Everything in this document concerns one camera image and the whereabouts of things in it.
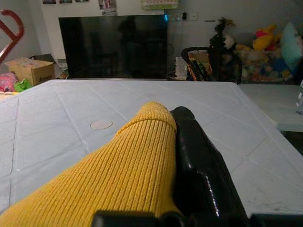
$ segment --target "ribbed fabric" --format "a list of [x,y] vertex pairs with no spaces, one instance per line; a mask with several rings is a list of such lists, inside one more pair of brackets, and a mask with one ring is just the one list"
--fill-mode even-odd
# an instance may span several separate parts
[[178,211],[172,200],[176,124],[147,103],[105,146],[0,216],[1,227],[89,227],[97,210]]

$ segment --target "cardboard box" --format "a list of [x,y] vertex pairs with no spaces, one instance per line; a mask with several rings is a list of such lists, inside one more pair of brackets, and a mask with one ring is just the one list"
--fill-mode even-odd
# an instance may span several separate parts
[[27,79],[33,86],[55,79],[53,62],[19,58],[5,63],[19,81]]

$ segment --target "teal pillow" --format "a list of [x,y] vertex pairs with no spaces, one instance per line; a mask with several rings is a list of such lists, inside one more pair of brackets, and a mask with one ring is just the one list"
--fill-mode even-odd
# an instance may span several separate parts
[[303,41],[292,23],[288,23],[281,38],[281,52],[291,71],[296,70],[303,58]]

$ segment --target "white table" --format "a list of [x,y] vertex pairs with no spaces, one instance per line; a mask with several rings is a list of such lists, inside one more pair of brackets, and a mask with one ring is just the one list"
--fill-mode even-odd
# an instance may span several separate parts
[[241,84],[239,87],[278,130],[303,132],[303,115],[296,113],[300,86]]
[[[0,210],[108,142],[140,106],[192,110],[248,215],[303,214],[303,157],[233,83],[53,80],[0,102]],[[112,121],[95,130],[95,120]]]

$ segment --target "television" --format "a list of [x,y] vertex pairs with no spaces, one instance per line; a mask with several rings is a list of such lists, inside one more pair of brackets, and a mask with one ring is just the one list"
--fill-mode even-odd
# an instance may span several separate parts
[[59,18],[70,78],[165,79],[165,15]]

